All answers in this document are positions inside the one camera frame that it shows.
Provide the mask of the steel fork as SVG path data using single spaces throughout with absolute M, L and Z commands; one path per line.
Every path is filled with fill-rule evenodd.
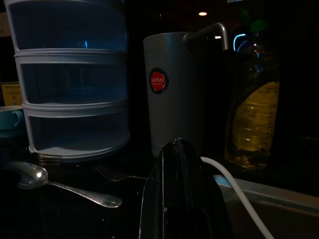
M 129 178 L 136 178 L 136 179 L 142 179 L 142 180 L 147 180 L 146 177 L 140 177 L 140 176 L 134 176 L 134 175 L 129 175 L 129 174 L 124 174 L 124 173 L 119 173 L 119 172 L 114 172 L 106 167 L 104 167 L 102 164 L 99 164 L 95 167 L 95 169 L 108 178 L 111 181 L 122 181 L 126 180 Z

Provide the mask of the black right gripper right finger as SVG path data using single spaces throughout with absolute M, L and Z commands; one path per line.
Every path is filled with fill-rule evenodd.
M 221 190 L 184 139 L 175 140 L 186 207 L 187 239 L 233 239 L 233 230 Z

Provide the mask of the yellow dish soap bottle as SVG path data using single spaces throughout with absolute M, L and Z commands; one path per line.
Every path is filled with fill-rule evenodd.
M 232 90 L 225 158 L 249 170 L 264 169 L 271 154 L 280 91 L 276 40 L 265 19 L 240 9 L 243 35 L 233 40 Z

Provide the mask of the yellow printed card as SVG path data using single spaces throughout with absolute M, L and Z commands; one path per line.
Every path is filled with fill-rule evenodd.
M 21 106 L 22 96 L 19 82 L 0 83 L 5 106 Z

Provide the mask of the grey thermos with red sticker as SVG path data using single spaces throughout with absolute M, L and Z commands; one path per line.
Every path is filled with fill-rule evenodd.
M 143 40 L 152 154 L 182 138 L 200 152 L 203 140 L 204 40 L 221 37 L 228 50 L 224 24 L 214 23 L 198 32 L 155 34 Z

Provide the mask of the stainless steel sink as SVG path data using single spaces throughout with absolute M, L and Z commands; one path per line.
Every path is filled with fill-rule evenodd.
M 236 239 L 265 239 L 227 180 L 216 175 Z M 238 185 L 275 239 L 319 239 L 319 197 L 245 180 Z

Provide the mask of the white tiered storage tower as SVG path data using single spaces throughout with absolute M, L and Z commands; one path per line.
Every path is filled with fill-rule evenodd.
M 3 0 L 29 151 L 39 161 L 104 158 L 131 138 L 125 0 Z

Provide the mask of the teal mug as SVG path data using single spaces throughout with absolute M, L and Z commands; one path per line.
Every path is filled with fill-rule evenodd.
M 14 138 L 23 134 L 25 118 L 22 106 L 0 107 L 0 138 Z

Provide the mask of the large steel spoon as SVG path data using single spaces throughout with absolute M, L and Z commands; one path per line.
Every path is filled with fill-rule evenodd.
M 105 208 L 118 208 L 123 202 L 121 198 L 114 195 L 91 192 L 49 181 L 47 170 L 36 164 L 14 161 L 8 163 L 5 169 L 19 174 L 20 180 L 17 186 L 20 189 L 31 190 L 45 185 L 51 185 L 72 192 Z

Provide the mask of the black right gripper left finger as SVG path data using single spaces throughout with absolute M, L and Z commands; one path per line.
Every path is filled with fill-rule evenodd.
M 168 217 L 177 208 L 176 141 L 167 143 L 145 183 L 139 239 L 168 239 Z

